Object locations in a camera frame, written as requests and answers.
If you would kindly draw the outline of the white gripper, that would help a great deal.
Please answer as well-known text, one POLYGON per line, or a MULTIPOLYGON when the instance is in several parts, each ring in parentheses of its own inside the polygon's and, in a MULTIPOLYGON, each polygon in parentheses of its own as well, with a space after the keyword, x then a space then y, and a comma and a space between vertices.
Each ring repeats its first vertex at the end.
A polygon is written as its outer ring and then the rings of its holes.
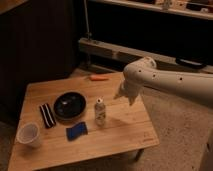
MULTIPOLYGON (((128 80, 124 80, 121 85, 120 85, 120 93, 129 98, 129 105, 132 106, 135 103, 136 97, 138 96, 140 91, 140 87, 135 84, 132 83, 128 80)), ((114 96, 114 99, 119 99, 121 98, 121 94, 120 93, 116 93, 114 96)))

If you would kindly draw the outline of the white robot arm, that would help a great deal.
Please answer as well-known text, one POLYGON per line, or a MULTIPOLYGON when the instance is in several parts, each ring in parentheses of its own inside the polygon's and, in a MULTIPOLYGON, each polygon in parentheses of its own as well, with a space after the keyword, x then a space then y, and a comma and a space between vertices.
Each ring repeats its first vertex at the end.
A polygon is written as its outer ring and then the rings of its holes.
POLYGON ((213 108, 213 74, 159 70, 153 58, 144 57, 126 65, 123 76, 115 99, 124 96, 130 105, 147 86, 213 108))

